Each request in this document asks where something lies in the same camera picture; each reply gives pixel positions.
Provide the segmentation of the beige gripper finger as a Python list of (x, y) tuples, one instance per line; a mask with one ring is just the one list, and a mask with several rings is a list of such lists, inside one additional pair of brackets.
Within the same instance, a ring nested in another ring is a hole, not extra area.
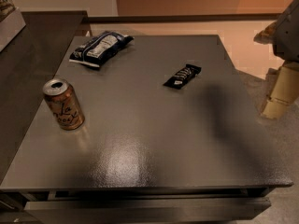
[(299, 97), (299, 63), (286, 61), (274, 76), (261, 112), (268, 119), (282, 117)]

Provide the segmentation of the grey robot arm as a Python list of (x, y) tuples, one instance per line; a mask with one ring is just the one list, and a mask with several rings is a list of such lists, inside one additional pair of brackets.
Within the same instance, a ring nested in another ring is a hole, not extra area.
[(262, 108), (264, 117), (279, 119), (299, 97), (299, 0), (292, 0), (253, 40), (271, 44), (274, 54), (284, 61)]

